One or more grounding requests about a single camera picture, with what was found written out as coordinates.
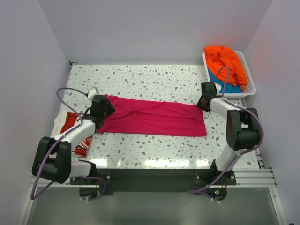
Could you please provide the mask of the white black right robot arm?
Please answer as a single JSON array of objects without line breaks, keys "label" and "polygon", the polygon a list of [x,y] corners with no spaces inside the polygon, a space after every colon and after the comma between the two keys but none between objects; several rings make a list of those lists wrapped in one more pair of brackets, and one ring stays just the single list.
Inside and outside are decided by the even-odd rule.
[{"label": "white black right robot arm", "polygon": [[225,173],[233,169],[242,155],[261,145],[263,127],[255,108],[239,106],[218,95],[213,82],[202,83],[201,92],[196,106],[205,112],[218,113],[226,119],[227,145],[221,155],[212,162],[208,172],[210,181],[220,184],[225,179]]}]

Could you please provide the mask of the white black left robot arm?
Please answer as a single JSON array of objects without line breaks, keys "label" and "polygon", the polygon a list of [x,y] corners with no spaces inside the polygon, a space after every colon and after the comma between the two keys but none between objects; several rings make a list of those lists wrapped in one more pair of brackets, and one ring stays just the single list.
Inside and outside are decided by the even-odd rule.
[{"label": "white black left robot arm", "polygon": [[43,137],[37,148],[32,166],[32,175],[57,183],[69,178],[81,177],[92,184],[97,179],[95,165],[88,161],[72,160],[74,150],[84,139],[94,135],[103,125],[106,117],[115,112],[107,96],[95,95],[91,102],[90,114],[73,127],[55,137]]}]

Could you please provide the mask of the magenta t shirt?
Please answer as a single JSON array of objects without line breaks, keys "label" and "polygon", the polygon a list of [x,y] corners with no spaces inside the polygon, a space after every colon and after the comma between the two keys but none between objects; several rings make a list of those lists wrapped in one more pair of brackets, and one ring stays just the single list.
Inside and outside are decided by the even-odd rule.
[{"label": "magenta t shirt", "polygon": [[204,137],[203,111],[195,105],[126,99],[107,95],[116,111],[107,117],[99,133]]}]

